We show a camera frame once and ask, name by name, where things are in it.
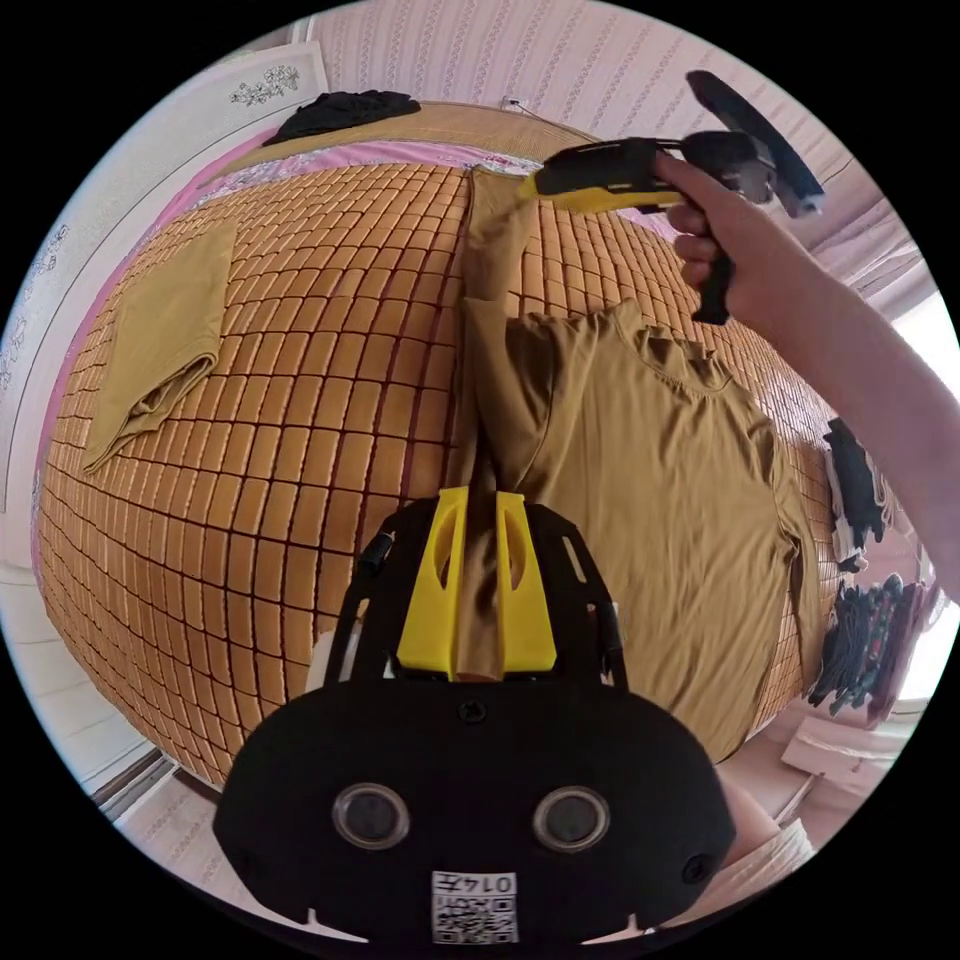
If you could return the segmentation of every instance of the hand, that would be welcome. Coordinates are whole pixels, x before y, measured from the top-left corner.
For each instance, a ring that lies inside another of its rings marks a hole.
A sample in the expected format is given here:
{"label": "hand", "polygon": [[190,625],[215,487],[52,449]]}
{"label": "hand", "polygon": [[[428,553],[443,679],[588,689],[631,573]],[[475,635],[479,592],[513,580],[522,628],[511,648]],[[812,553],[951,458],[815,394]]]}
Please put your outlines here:
{"label": "hand", "polygon": [[690,286],[707,279],[719,244],[734,264],[726,304],[734,319],[767,336],[815,309],[819,291],[829,284],[827,274],[759,207],[667,153],[657,154],[654,170],[703,211],[680,204],[667,212],[681,233],[674,246]]}

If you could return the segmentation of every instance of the screw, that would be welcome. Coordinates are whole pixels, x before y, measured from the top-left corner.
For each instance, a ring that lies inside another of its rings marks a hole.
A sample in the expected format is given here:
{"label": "screw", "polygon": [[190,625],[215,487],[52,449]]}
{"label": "screw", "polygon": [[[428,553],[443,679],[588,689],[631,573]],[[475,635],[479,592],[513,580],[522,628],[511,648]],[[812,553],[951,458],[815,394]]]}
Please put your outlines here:
{"label": "screw", "polygon": [[487,708],[479,700],[465,700],[457,707],[457,716],[464,723],[482,723],[487,717]]}
{"label": "screw", "polygon": [[691,857],[684,865],[681,876],[684,883],[700,883],[713,870],[713,857],[708,853],[699,853]]}

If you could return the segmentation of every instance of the finger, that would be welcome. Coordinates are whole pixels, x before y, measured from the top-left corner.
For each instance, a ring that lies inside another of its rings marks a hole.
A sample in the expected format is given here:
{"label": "finger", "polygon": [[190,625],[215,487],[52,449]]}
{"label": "finger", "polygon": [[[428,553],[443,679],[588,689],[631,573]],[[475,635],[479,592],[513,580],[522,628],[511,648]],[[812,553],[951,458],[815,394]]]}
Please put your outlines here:
{"label": "finger", "polygon": [[706,237],[691,237],[683,233],[673,241],[673,247],[681,260],[709,263],[717,257],[717,245]]}
{"label": "finger", "polygon": [[685,203],[678,203],[667,210],[667,223],[674,230],[679,230],[681,233],[694,233],[699,237],[706,236],[709,232],[706,217],[699,210],[694,210]]}
{"label": "finger", "polygon": [[708,214],[715,204],[727,202],[730,191],[725,186],[692,163],[678,160],[663,150],[657,151],[653,170],[658,177],[673,184]]}
{"label": "finger", "polygon": [[702,260],[691,260],[680,269],[680,276],[683,277],[684,283],[691,287],[702,286],[710,276],[710,264]]}

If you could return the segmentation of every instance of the cable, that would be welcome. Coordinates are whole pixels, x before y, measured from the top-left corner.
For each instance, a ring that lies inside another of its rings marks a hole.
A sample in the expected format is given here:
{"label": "cable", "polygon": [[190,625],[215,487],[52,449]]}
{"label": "cable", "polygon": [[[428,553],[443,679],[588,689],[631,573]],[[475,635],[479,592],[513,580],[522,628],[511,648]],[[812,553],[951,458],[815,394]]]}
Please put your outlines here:
{"label": "cable", "polygon": [[527,116],[533,117],[534,120],[540,120],[543,123],[549,123],[551,127],[556,127],[558,130],[563,130],[565,133],[573,133],[577,136],[585,137],[587,140],[591,141],[591,143],[600,142],[600,138],[593,136],[591,133],[584,133],[582,130],[574,130],[572,127],[566,127],[562,123],[557,123],[555,120],[548,120],[546,117],[541,117],[532,110],[528,110],[526,107],[521,106],[520,103],[515,100],[508,99],[507,102],[510,103],[511,106],[516,107],[521,113],[525,113]]}

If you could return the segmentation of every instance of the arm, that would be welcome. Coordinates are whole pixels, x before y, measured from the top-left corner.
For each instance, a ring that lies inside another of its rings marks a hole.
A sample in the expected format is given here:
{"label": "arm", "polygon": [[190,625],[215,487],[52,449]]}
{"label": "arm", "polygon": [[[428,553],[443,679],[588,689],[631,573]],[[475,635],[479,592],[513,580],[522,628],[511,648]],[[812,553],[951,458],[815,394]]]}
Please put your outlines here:
{"label": "arm", "polygon": [[772,840],[780,832],[780,827],[743,787],[734,783],[720,767],[717,767],[716,771],[730,810],[730,818],[737,831],[733,846],[720,865],[722,870]]}
{"label": "arm", "polygon": [[960,403],[899,334],[758,207],[666,154],[658,173],[695,201],[674,207],[683,277],[698,286],[717,245],[735,265],[727,308],[841,416],[890,481],[944,592],[960,602]]}

